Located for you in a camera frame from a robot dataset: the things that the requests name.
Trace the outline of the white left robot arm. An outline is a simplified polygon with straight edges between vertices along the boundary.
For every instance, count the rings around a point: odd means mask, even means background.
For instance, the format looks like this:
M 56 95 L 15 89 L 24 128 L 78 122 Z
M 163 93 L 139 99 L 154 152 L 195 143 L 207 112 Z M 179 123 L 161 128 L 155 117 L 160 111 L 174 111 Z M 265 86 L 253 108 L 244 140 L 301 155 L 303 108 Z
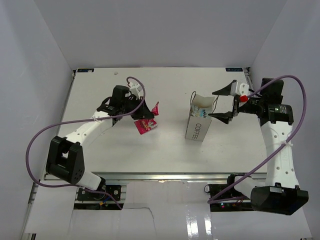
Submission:
M 112 95 L 102 101 L 89 122 L 64 137 L 55 136 L 49 146 L 46 172 L 71 185 L 88 189 L 94 199 L 105 196 L 103 178 L 85 169 L 84 148 L 112 128 L 125 116 L 133 120 L 153 119 L 140 84 L 116 85 Z

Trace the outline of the pink candy packet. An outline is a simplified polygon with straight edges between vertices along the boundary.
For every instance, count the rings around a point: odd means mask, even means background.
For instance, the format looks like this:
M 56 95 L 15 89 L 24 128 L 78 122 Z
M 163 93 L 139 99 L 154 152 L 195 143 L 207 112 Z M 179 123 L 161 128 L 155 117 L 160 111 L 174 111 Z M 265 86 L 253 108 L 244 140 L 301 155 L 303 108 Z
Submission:
M 155 106 L 152 108 L 151 112 L 152 112 L 152 114 L 154 116 L 158 116 L 159 115 L 159 102 L 157 102 L 155 104 Z
M 151 131 L 158 125 L 154 119 L 140 119 L 135 121 L 134 124 L 141 135 Z

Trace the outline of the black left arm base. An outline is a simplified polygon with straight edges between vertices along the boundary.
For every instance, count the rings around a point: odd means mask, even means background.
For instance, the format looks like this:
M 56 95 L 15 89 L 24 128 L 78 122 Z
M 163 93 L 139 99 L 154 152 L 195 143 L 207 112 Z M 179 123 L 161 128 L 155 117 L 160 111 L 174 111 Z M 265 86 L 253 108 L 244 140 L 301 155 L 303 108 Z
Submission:
M 122 186 L 121 185 L 106 185 L 100 189 L 101 192 L 107 192 L 110 194 L 116 201 L 121 199 Z M 76 199 L 78 201 L 104 201 L 109 198 L 108 195 L 105 194 L 97 194 L 86 192 L 82 188 L 79 190 Z

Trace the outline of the silver blue snack packet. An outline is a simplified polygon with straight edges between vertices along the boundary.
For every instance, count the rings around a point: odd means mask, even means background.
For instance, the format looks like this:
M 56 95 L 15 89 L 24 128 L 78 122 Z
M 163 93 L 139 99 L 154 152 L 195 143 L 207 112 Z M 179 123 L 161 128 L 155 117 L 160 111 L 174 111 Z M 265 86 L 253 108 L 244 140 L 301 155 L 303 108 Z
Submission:
M 191 115 L 197 118 L 206 118 L 208 114 L 212 112 L 211 107 L 198 107 L 196 105 L 191 106 Z

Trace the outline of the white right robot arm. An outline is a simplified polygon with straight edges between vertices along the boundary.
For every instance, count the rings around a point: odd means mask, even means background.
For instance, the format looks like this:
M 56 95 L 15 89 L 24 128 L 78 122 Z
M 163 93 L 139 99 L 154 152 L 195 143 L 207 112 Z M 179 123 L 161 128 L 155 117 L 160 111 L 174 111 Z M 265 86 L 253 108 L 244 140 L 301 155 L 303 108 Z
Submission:
M 302 190 L 294 168 L 292 138 L 299 131 L 307 109 L 307 97 L 302 86 L 302 113 L 296 127 L 290 105 L 283 104 L 283 87 L 286 75 L 263 78 L 257 91 L 248 84 L 233 80 L 226 87 L 212 92 L 216 96 L 232 96 L 232 110 L 212 113 L 211 117 L 229 124 L 239 113 L 257 116 L 263 137 L 266 159 L 247 173 L 231 174 L 227 186 L 211 193 L 208 204 L 249 199 L 254 211 L 291 216 L 309 200 L 309 193 Z

